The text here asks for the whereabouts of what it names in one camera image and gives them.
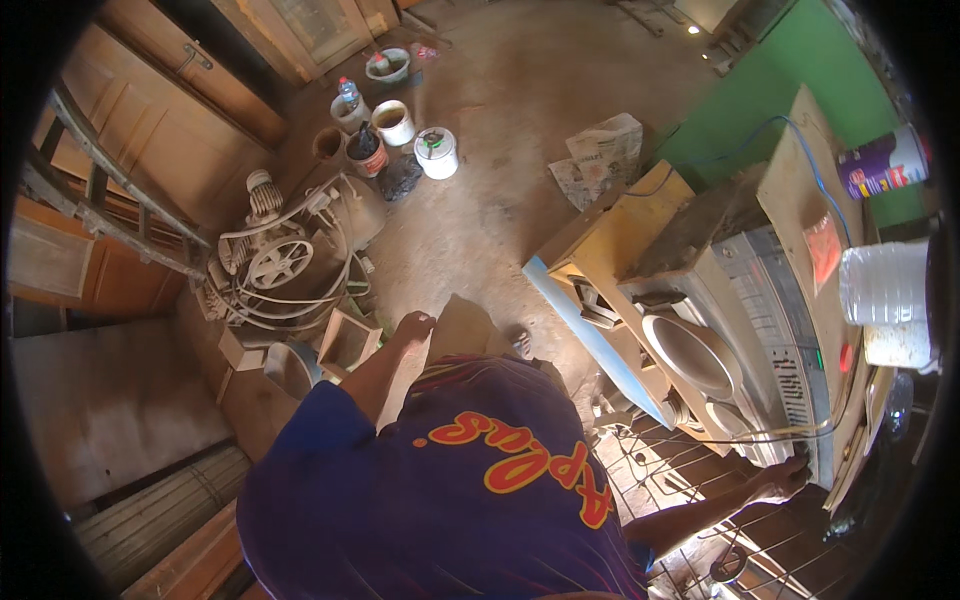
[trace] purple can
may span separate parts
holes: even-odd
[[[926,153],[912,125],[904,125],[837,157],[837,174],[854,200],[926,180]]]

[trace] hand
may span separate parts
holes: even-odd
[[[767,467],[757,473],[747,486],[752,490],[750,503],[782,504],[806,486],[810,469],[805,456],[791,456],[785,463]]]
[[[436,324],[436,319],[425,312],[415,310],[400,320],[400,324],[396,326],[394,338],[410,352],[426,342]]]

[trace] dusty floor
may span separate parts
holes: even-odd
[[[654,38],[617,7],[592,0],[426,0],[415,11],[435,22],[453,48],[404,29],[378,41],[437,46],[440,55],[422,66],[422,85],[377,89],[363,76],[360,55],[328,74],[332,82],[352,77],[371,107],[399,99],[411,107],[418,129],[442,126],[457,137],[457,173],[421,179],[391,205],[386,227],[368,248],[376,271],[367,306],[396,325],[412,310],[439,315],[458,294],[486,308],[501,329],[526,327],[534,354],[556,365],[590,422],[596,363],[520,271],[577,214],[547,164],[569,157],[564,141],[572,134],[623,111],[644,124],[649,151],[653,132],[682,120],[718,81],[701,58],[707,41],[651,12],[645,16],[664,29]],[[293,126],[272,167],[288,197],[330,174],[316,165],[311,143],[331,124],[335,93],[317,81],[290,106]],[[391,150],[393,158],[399,153]],[[195,312],[187,304],[180,303],[181,317]],[[216,391],[226,368],[216,350],[219,333],[200,337],[198,353],[213,367],[205,370]],[[381,425],[395,418],[424,354],[401,367]],[[224,410],[240,444],[261,455],[294,406],[252,391],[263,383],[252,385],[256,375],[234,379],[239,375]],[[252,402],[258,417],[234,396]]]

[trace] purple shirt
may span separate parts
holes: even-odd
[[[340,388],[315,387],[237,504],[244,553],[277,599],[646,598],[570,400],[525,362],[447,356],[376,435]]]

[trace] blue cable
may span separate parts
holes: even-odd
[[[840,223],[843,225],[844,233],[847,234],[847,245],[853,246],[853,240],[850,236],[850,228],[847,226],[847,219],[843,216],[843,211],[840,210],[840,205],[837,204],[837,202],[833,199],[832,196],[830,196],[830,193],[827,192],[827,189],[824,187],[824,180],[820,176],[820,169],[817,168],[817,161],[813,159],[813,153],[810,152],[810,147],[807,145],[804,135],[800,133],[800,128],[798,128],[797,124],[791,121],[790,118],[787,117],[786,115],[778,114],[776,116],[770,117],[763,123],[760,123],[759,126],[757,126],[757,128],[750,135],[747,136],[747,139],[744,140],[742,144],[740,144],[735,150],[733,150],[730,153],[727,153],[722,156],[715,156],[714,158],[693,158],[691,160],[685,160],[684,162],[678,162],[677,166],[681,167],[688,164],[703,164],[706,162],[715,162],[717,160],[726,160],[731,156],[735,156],[743,152],[747,148],[747,146],[749,146],[751,142],[753,142],[756,139],[756,137],[760,134],[760,132],[762,132],[764,129],[766,129],[768,125],[770,125],[775,121],[785,122],[788,126],[790,126],[790,128],[793,129],[793,132],[797,135],[797,138],[800,139],[800,145],[804,148],[804,153],[806,154],[806,160],[810,163],[810,169],[813,170],[813,178],[817,181],[817,187],[820,188],[820,193],[826,196],[827,200],[829,200],[830,203],[833,204],[834,210],[836,210],[837,215],[840,217]],[[654,194],[660,191],[660,189],[663,187],[666,181],[670,179],[670,176],[673,175],[674,171],[675,169],[671,165],[670,170],[667,172],[666,177],[663,178],[663,181],[660,182],[660,185],[658,185],[656,189],[654,189],[652,192],[648,194],[634,194],[633,192],[623,192],[623,195],[633,196],[635,198],[649,198],[650,196],[653,196]]]

